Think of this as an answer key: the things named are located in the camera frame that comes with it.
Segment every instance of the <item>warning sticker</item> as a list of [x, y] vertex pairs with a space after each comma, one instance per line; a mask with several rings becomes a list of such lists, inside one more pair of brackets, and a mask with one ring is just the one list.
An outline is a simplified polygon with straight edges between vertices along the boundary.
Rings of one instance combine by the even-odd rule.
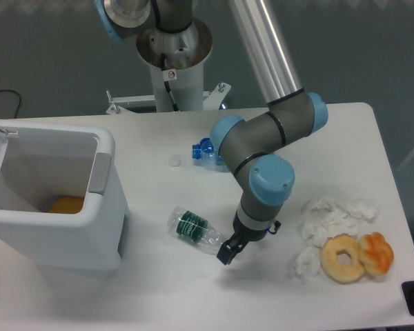
[[162, 72], [164, 81], [174, 81], [177, 78], [176, 69], [164, 70]]

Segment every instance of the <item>white trash bin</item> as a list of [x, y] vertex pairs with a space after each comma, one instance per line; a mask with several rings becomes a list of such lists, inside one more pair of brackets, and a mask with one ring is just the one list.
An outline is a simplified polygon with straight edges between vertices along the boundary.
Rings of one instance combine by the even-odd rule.
[[[0, 120], [0, 239], [39, 265], [114, 270], [129, 209], [103, 128]], [[76, 214], [48, 212], [81, 197]]]

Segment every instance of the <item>bagel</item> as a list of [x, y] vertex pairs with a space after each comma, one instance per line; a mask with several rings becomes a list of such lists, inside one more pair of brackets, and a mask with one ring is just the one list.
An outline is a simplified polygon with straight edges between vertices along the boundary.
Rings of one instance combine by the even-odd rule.
[[[343, 253], [350, 256], [350, 264], [343, 264], [337, 259], [337, 255]], [[325, 273], [341, 283], [356, 281], [365, 272], [359, 260], [359, 244], [347, 235], [329, 239], [321, 249], [319, 259]]]
[[359, 259], [369, 274], [382, 276], [394, 261], [394, 252], [381, 233], [373, 232], [360, 237]]

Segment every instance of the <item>green bottle label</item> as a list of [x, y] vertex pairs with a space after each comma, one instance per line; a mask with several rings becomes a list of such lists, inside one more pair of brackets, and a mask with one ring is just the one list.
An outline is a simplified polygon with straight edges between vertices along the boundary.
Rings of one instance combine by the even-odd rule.
[[181, 217], [177, 226], [177, 233], [186, 237], [191, 238], [195, 243], [198, 243], [206, 228], [207, 220], [193, 214], [190, 210], [187, 210]]

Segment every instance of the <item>orange pastry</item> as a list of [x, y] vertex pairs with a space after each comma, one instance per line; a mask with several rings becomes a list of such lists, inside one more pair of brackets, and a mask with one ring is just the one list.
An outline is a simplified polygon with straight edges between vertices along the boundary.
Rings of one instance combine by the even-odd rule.
[[365, 234], [359, 239], [359, 259], [373, 276], [386, 274], [394, 261], [391, 246], [381, 233]]

